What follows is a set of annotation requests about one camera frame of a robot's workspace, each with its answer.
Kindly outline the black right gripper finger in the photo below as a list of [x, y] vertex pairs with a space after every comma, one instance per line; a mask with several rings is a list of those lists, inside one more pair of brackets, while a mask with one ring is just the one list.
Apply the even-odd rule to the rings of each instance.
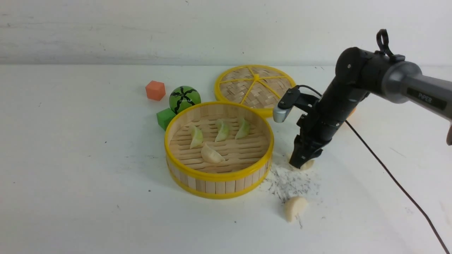
[[293, 151], [289, 159], [289, 164], [300, 169], [311, 159], [311, 148], [300, 141], [294, 141]]
[[304, 147], [304, 165], [309, 161], [318, 158], [323, 152], [323, 147], [306, 146]]

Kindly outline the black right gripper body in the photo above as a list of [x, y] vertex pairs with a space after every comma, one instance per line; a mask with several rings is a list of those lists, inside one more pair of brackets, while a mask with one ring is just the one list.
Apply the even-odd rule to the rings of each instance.
[[294, 153], [321, 153], [348, 118], [348, 93], [324, 93], [315, 97], [293, 93], [292, 106], [305, 111], [297, 125]]

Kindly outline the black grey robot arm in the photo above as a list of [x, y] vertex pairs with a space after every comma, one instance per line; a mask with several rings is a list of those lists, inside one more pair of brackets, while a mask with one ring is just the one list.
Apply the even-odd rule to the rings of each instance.
[[357, 105], [374, 94], [392, 103], [411, 101], [451, 120], [451, 82], [424, 75], [420, 67], [402, 56], [386, 56], [348, 48], [337, 60], [335, 77], [321, 97], [287, 90], [278, 103], [283, 109], [297, 107], [305, 112], [297, 125], [290, 165], [302, 167], [321, 155], [338, 129]]

